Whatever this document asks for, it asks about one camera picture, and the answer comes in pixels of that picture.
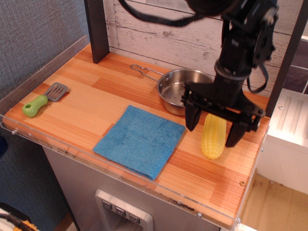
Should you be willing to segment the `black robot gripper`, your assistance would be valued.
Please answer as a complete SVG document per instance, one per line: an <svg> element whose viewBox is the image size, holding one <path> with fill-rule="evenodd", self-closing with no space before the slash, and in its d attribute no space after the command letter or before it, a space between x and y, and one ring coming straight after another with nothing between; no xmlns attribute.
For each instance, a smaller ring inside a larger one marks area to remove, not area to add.
<svg viewBox="0 0 308 231"><path fill-rule="evenodd" d="M246 131L256 131L265 111L250 101L242 90L244 81L216 74L212 83L184 83L182 101L185 105L186 128L193 131L202 111L233 122L226 147L234 147Z"/></svg>

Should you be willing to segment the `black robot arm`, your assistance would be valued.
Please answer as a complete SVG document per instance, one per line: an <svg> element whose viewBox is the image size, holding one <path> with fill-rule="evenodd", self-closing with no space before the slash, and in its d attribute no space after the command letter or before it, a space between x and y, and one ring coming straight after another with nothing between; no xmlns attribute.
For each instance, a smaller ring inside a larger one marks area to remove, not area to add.
<svg viewBox="0 0 308 231"><path fill-rule="evenodd" d="M257 130L265 115L246 98L243 85L249 84L254 68L269 77L264 63L275 50L272 40L279 7L275 0L207 0L190 6L202 15L208 15L208 7L213 6L213 13L223 19L223 28L214 81L184 84L186 127L194 130L202 111L224 118L232 123L226 147L233 147L246 132Z"/></svg>

